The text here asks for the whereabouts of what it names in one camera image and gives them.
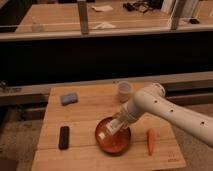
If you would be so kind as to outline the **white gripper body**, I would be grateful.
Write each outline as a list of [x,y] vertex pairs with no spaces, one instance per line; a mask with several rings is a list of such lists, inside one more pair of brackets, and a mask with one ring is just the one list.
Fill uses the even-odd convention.
[[138,111],[135,105],[125,103],[116,114],[116,119],[121,123],[123,128],[127,128],[138,120],[137,114]]

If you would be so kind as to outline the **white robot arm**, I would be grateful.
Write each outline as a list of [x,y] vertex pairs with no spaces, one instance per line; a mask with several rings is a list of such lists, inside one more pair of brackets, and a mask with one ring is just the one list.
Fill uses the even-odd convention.
[[146,112],[163,118],[213,148],[213,118],[166,100],[165,89],[159,83],[137,90],[122,105],[115,129],[128,127]]

